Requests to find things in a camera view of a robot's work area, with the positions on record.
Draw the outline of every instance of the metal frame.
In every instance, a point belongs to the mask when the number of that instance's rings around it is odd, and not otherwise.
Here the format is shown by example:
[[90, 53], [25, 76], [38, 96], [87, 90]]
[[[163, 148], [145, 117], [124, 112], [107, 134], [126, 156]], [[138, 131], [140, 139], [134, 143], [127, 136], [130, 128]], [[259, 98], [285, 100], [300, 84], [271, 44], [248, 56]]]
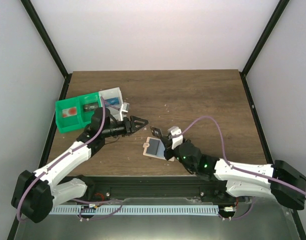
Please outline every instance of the metal frame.
[[[269, 146], [267, 144], [262, 126], [261, 126], [261, 122], [257, 113], [257, 110], [255, 108], [253, 99], [252, 99], [252, 95], [250, 93], [250, 89], [247, 83], [247, 79], [246, 76], [249, 73], [251, 67], [253, 66], [254, 62], [256, 61], [258, 55], [260, 54], [263, 46], [265, 45], [266, 41], [268, 40], [270, 34], [272, 33], [275, 25], [277, 24], [279, 18], [281, 17], [283, 11], [285, 10], [285, 8], [287, 7], [288, 3], [290, 0], [280, 0], [272, 14], [272, 16], [270, 17], [263, 33], [261, 34], [253, 52], [251, 53], [244, 69], [242, 72], [240, 72], [240, 77], [243, 83], [243, 87], [245, 90], [245, 94], [253, 115], [253, 119], [255, 122], [255, 126], [258, 132], [258, 136], [264, 151], [264, 155], [266, 158], [267, 163], [272, 164], [273, 163], [273, 159], [269, 150]], [[72, 74], [68, 74], [59, 54], [57, 53], [46, 29], [44, 28], [37, 12], [34, 9], [33, 4], [31, 3], [30, 0], [21, 0], [24, 8], [26, 9], [28, 15], [30, 16], [32, 22], [34, 23], [37, 31], [39, 32], [42, 40], [44, 41], [47, 49], [49, 50], [51, 56], [53, 57], [58, 69], [60, 70], [60, 72], [62, 73], [65, 81], [62, 87], [62, 91], [59, 97], [59, 100], [65, 99], [68, 88], [69, 88], [69, 83], [72, 77]], [[42, 157], [39, 163], [39, 168], [44, 166], [47, 163], [49, 154], [50, 154], [50, 150], [51, 150], [51, 146], [53, 143], [53, 139], [55, 136], [55, 132], [56, 132], [57, 126], [55, 123], [55, 116], [53, 117], [52, 123], [51, 123], [51, 127], [47, 136], [47, 140], [45, 143], [45, 147], [42, 153]], [[93, 177], [93, 179], [96, 182], [101, 182], [101, 184], [106, 183], [106, 187], [109, 188], [107, 189], [107, 191], [110, 191], [110, 187], [112, 186], [125, 186], [127, 185], [129, 188], [130, 187], [135, 187], [139, 185], [139, 182], [141, 182], [141, 186], [142, 186], [142, 182], [145, 182], [147, 186], [150, 186], [150, 184], [158, 184], [159, 186], [164, 186], [163, 189], [160, 189], [160, 192], [157, 194], [159, 196], [159, 194], [164, 194], [165, 190], [167, 190], [167, 192], [170, 195], [174, 195], [174, 196], [183, 196], [183, 197], [193, 197], [193, 195], [199, 195], [202, 192], [202, 189], [205, 189], [205, 187], [210, 187], [211, 185], [209, 185], [209, 183], [206, 182], [201, 182], [201, 180], [196, 179], [195, 177], [190, 178], [192, 179], [192, 182], [188, 182], [187, 178], [182, 179], [181, 177]], [[183, 194], [179, 194], [176, 188], [174, 188], [175, 186], [179, 187], [178, 183], [180, 183], [180, 185], [184, 185], [184, 187], [181, 188], [181, 191], [184, 191]], [[142, 193], [142, 195], [147, 195], [148, 197], [152, 198], [154, 197], [153, 195], [156, 195], [156, 193], [154, 194], [148, 194], [147, 191], [144, 191]], [[125, 193], [119, 192], [118, 194], [115, 194], [115, 197], [125, 197]], [[300, 238], [302, 240], [306, 240], [306, 234], [305, 231], [303, 229], [301, 220], [299, 218], [299, 214], [296, 210], [294, 210], [292, 212], [292, 216], [294, 219], [294, 222], [296, 224], [296, 228], [298, 230], [298, 234], [300, 236]], [[9, 235], [8, 235], [8, 240], [13, 240], [15, 238], [16, 232], [17, 232], [17, 228], [18, 228], [19, 222], [18, 220], [15, 218], [13, 225], [10, 229]]]

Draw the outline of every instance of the cable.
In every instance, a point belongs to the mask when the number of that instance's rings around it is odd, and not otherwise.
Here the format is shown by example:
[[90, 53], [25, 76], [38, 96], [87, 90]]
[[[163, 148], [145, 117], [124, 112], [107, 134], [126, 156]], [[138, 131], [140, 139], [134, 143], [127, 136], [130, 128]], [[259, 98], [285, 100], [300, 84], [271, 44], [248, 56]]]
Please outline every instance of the cable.
[[107, 201], [84, 201], [84, 200], [80, 200], [76, 198], [73, 198], [72, 201], [75, 201], [81, 204], [120, 204], [123, 202], [122, 200], [118, 200], [118, 199], [111, 199]]
[[305, 200], [306, 200], [306, 192], [303, 191], [302, 189], [299, 189], [298, 187], [296, 186], [293, 186], [287, 182], [284, 182], [280, 179], [276, 179], [276, 178], [273, 178], [273, 177], [270, 177], [270, 176], [266, 176], [266, 175], [263, 175], [263, 174], [260, 174], [260, 173], [256, 173], [256, 172], [252, 172], [252, 171], [248, 171], [248, 170], [244, 170], [244, 169], [241, 169], [241, 168], [238, 168], [234, 165], [232, 165], [229, 160], [227, 159], [227, 156], [225, 154], [225, 146], [224, 146], [224, 140], [223, 140], [223, 135], [222, 135], [222, 131], [220, 129], [220, 126], [219, 124], [217, 123], [217, 121], [211, 117], [211, 116], [200, 116], [199, 118], [195, 119], [181, 134], [178, 134], [178, 135], [174, 135], [174, 136], [171, 136], [171, 139], [174, 139], [174, 138], [177, 138], [181, 135], [183, 135], [184, 133], [186, 133], [196, 122], [202, 120], [202, 119], [211, 119], [216, 127], [217, 127], [217, 130], [219, 132], [219, 136], [221, 138], [221, 144], [222, 144], [222, 154], [223, 154], [223, 159], [225, 161], [225, 163], [231, 168], [231, 169], [234, 169], [234, 170], [237, 170], [237, 171], [240, 171], [242, 173], [245, 173], [245, 174], [251, 174], [251, 175], [254, 175], [254, 176], [257, 176], [257, 177], [260, 177], [260, 178], [264, 178], [264, 179], [267, 179], [267, 180], [270, 180], [272, 182], [276, 182], [276, 183], [279, 183], [281, 185], [284, 185], [284, 186], [287, 186], [288, 188], [294, 190], [294, 191], [297, 191], [298, 193], [300, 194], [303, 194], [305, 196]]
[[105, 143], [105, 145], [116, 143], [120, 139], [120, 136], [116, 140]]
[[[242, 216], [238, 216], [238, 217], [235, 217], [235, 218], [229, 218], [229, 220], [240, 220], [241, 218], [244, 218], [246, 217], [247, 215], [250, 214], [250, 212], [252, 211], [253, 207], [254, 207], [254, 203], [255, 203], [255, 197], [252, 197], [252, 203], [251, 203], [251, 206], [249, 207], [249, 209], [246, 211], [246, 213], [244, 213]], [[225, 219], [225, 217], [221, 216], [220, 214], [218, 214], [218, 216], [223, 220]]]
[[[97, 131], [97, 133], [90, 139], [88, 140], [87, 142], [83, 143], [82, 145], [72, 149], [72, 153], [74, 153], [75, 151], [83, 148], [84, 146], [88, 145], [89, 143], [91, 143], [94, 139], [96, 139], [103, 127], [104, 127], [104, 123], [105, 123], [105, 100], [103, 97], [100, 97], [100, 100], [101, 100], [101, 104], [102, 104], [102, 109], [103, 109], [103, 114], [102, 114], [102, 122], [101, 122], [101, 125]], [[67, 152], [65, 154], [63, 154], [61, 157], [58, 158], [58, 160], [56, 160], [54, 163], [52, 163], [52, 165], [50, 165], [46, 170], [47, 171], [50, 171], [56, 164], [58, 164], [60, 161], [62, 161], [63, 159], [65, 159], [68, 155], [70, 155], [71, 153], [70, 152]], [[42, 172], [39, 176], [37, 176], [32, 182], [31, 184], [27, 187], [27, 189], [24, 191], [21, 199], [19, 200], [18, 202], [18, 205], [17, 205], [17, 209], [16, 209], [16, 218], [19, 222], [24, 222], [26, 221], [28, 218], [26, 219], [22, 219], [21, 218], [21, 208], [22, 208], [22, 204], [24, 202], [24, 199], [26, 198], [26, 196], [28, 195], [29, 191], [33, 188], [33, 186], [38, 182], [38, 180], [40, 180], [45, 174], [47, 174], [46, 172]]]
[[[119, 211], [121, 210], [122, 206], [123, 206], [123, 205], [120, 205], [118, 209], [116, 209], [115, 211], [111, 212], [111, 213], [108, 214], [108, 215], [105, 215], [105, 216], [102, 216], [102, 217], [97, 217], [97, 218], [88, 218], [88, 220], [89, 220], [89, 221], [93, 221], [93, 220], [102, 220], [102, 219], [106, 219], [106, 218], [112, 217], [114, 214], [116, 214], [117, 212], [119, 212]], [[89, 209], [93, 209], [93, 208], [90, 208], [90, 207], [84, 208], [84, 209], [82, 209], [82, 210], [79, 212], [78, 217], [79, 217], [80, 221], [83, 219], [81, 214], [82, 214], [84, 211], [89, 210]]]
[[117, 106], [114, 106], [114, 105], [110, 104], [108, 101], [104, 100], [104, 103], [106, 103], [107, 106], [109, 106], [109, 107], [111, 107], [111, 108], [113, 108], [113, 109], [115, 109], [115, 110], [120, 111], [120, 109], [119, 109]]

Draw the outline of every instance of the green tray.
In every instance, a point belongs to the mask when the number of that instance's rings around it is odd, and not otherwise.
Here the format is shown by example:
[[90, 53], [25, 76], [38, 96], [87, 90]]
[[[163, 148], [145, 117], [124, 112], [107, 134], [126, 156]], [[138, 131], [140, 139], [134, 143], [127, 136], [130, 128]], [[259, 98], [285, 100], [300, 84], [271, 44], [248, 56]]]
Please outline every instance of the green tray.
[[[84, 128], [91, 123], [94, 111], [83, 111], [83, 105], [98, 103], [102, 107], [99, 92], [72, 97], [55, 103], [55, 122], [61, 134]], [[76, 114], [63, 117], [63, 110], [76, 107]]]

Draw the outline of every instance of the purple cable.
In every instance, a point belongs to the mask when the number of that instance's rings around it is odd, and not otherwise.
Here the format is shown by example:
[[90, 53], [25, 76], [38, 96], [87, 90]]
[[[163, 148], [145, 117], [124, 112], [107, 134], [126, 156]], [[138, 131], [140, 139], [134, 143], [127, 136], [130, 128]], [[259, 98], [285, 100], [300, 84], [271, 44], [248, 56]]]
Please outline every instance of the purple cable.
[[115, 110], [120, 111], [120, 109], [119, 109], [118, 107], [116, 107], [116, 106], [110, 104], [108, 101], [104, 100], [104, 103], [106, 103], [109, 107], [111, 107], [111, 108], [113, 108], [113, 109], [115, 109]]
[[248, 171], [248, 170], [244, 170], [244, 169], [241, 169], [241, 168], [238, 168], [234, 165], [232, 165], [229, 160], [227, 159], [227, 156], [225, 154], [225, 146], [224, 146], [224, 140], [223, 140], [223, 135], [222, 135], [222, 132], [221, 132], [221, 129], [220, 129], [220, 126], [219, 124], [217, 123], [217, 121], [211, 117], [211, 116], [200, 116], [199, 118], [195, 119], [181, 134], [179, 135], [175, 135], [175, 136], [171, 136], [172, 139], [174, 138], [177, 138], [181, 135], [183, 135], [184, 133], [186, 133], [196, 122], [202, 120], [202, 119], [211, 119], [216, 127], [217, 127], [217, 130], [219, 132], [219, 136], [221, 138], [221, 144], [222, 144], [222, 154], [223, 154], [223, 159], [225, 161], [225, 163], [231, 168], [231, 169], [234, 169], [234, 170], [237, 170], [237, 171], [240, 171], [242, 173], [245, 173], [245, 174], [251, 174], [251, 175], [254, 175], [254, 176], [257, 176], [257, 177], [260, 177], [260, 178], [264, 178], [264, 179], [267, 179], [267, 180], [270, 180], [272, 182], [276, 182], [276, 183], [279, 183], [281, 185], [284, 185], [284, 186], [287, 186], [289, 187], [290, 189], [294, 190], [294, 191], [297, 191], [298, 193], [300, 194], [303, 194], [305, 196], [305, 200], [306, 200], [306, 192], [303, 191], [302, 189], [299, 189], [298, 187], [296, 186], [293, 186], [287, 182], [284, 182], [282, 180], [279, 180], [279, 179], [276, 179], [276, 178], [273, 178], [273, 177], [270, 177], [270, 176], [265, 176], [265, 175], [262, 175], [260, 173], [256, 173], [256, 172], [252, 172], [252, 171]]
[[[111, 212], [111, 213], [108, 214], [108, 215], [105, 215], [105, 216], [102, 216], [102, 217], [97, 217], [97, 218], [89, 218], [89, 220], [90, 220], [90, 221], [93, 221], [93, 220], [102, 220], [102, 219], [106, 219], [106, 218], [112, 217], [114, 214], [116, 214], [117, 212], [119, 212], [119, 211], [121, 210], [122, 206], [123, 206], [123, 205], [120, 205], [118, 209], [116, 209], [115, 211]], [[92, 209], [92, 208], [88, 207], [88, 208], [82, 209], [82, 210], [79, 212], [79, 214], [78, 214], [79, 219], [82, 219], [81, 214], [82, 214], [84, 211], [89, 210], [89, 209]]]
[[111, 199], [111, 200], [108, 200], [108, 201], [84, 201], [84, 200], [80, 200], [80, 199], [76, 199], [76, 198], [73, 198], [72, 199], [73, 201], [77, 202], [77, 203], [81, 203], [81, 204], [109, 204], [109, 203], [121, 203], [123, 202], [122, 200], [118, 200], [118, 199]]
[[22, 204], [24, 202], [24, 199], [26, 198], [26, 196], [28, 195], [29, 191], [31, 190], [31, 188], [33, 188], [33, 186], [38, 182], [38, 180], [40, 180], [41, 177], [43, 177], [46, 173], [45, 172], [42, 172], [38, 177], [36, 177], [32, 182], [31, 184], [28, 186], [28, 188], [25, 190], [25, 192], [23, 193], [21, 199], [19, 200], [18, 202], [18, 205], [17, 205], [17, 209], [16, 209], [16, 218], [17, 220], [22, 223], [22, 222], [25, 222], [26, 220], [28, 220], [28, 218], [26, 219], [22, 219], [21, 218], [21, 207], [22, 207]]
[[251, 206], [250, 206], [249, 209], [246, 211], [246, 213], [244, 213], [244, 214], [241, 215], [241, 216], [238, 216], [238, 217], [235, 217], [235, 218], [231, 218], [230, 221], [232, 221], [232, 220], [240, 220], [240, 219], [246, 217], [247, 215], [249, 215], [250, 212], [252, 211], [253, 207], [254, 207], [254, 203], [255, 203], [255, 198], [253, 197], [253, 198], [252, 198]]
[[[72, 153], [74, 153], [75, 151], [79, 150], [80, 148], [83, 148], [84, 146], [88, 145], [90, 142], [92, 142], [94, 139], [96, 139], [103, 127], [104, 127], [104, 123], [105, 123], [105, 100], [103, 97], [100, 97], [100, 100], [101, 100], [101, 104], [102, 104], [102, 109], [103, 109], [103, 118], [102, 118], [102, 122], [101, 122], [101, 125], [97, 131], [97, 133], [90, 139], [88, 140], [87, 142], [83, 143], [82, 145], [72, 149]], [[65, 153], [64, 155], [62, 155], [61, 157], [59, 157], [58, 160], [56, 160], [54, 163], [52, 163], [52, 165], [50, 165], [48, 168], [47, 168], [47, 171], [50, 171], [56, 164], [58, 164], [60, 161], [62, 161], [64, 158], [66, 158], [68, 155], [70, 155], [69, 152]], [[17, 205], [17, 209], [16, 209], [16, 218], [19, 222], [24, 222], [26, 221], [27, 219], [22, 219], [21, 218], [21, 208], [22, 208], [22, 204], [24, 202], [24, 199], [26, 198], [26, 196], [28, 195], [29, 191], [33, 188], [33, 186], [38, 182], [38, 180], [40, 180], [44, 175], [46, 174], [46, 172], [43, 172], [41, 173], [39, 176], [37, 176], [33, 181], [32, 183], [28, 186], [28, 188], [24, 191], [21, 199], [19, 200], [18, 202], [18, 205]]]

